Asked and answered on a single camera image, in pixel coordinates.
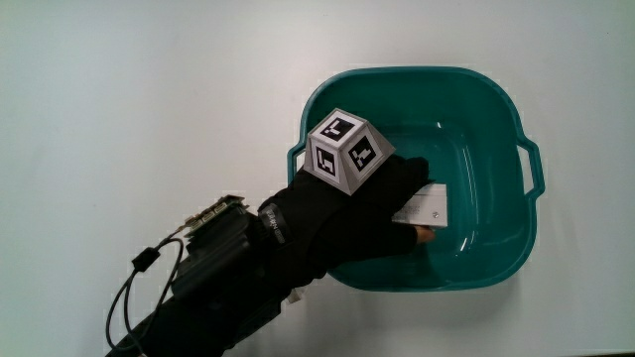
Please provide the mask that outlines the person's left hand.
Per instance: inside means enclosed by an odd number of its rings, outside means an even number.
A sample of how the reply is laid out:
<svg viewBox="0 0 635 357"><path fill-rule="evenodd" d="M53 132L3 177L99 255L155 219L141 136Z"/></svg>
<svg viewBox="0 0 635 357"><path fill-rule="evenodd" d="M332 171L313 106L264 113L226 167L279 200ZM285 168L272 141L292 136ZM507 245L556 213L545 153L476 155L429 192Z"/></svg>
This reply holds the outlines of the person's left hand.
<svg viewBox="0 0 635 357"><path fill-rule="evenodd" d="M391 155L352 195L299 170L286 188L258 208L281 223L290 240L267 258L266 276L272 284L292 289L344 263L413 252L432 241L434 231L399 224L392 217L431 182L429 162L422 157Z"/></svg>

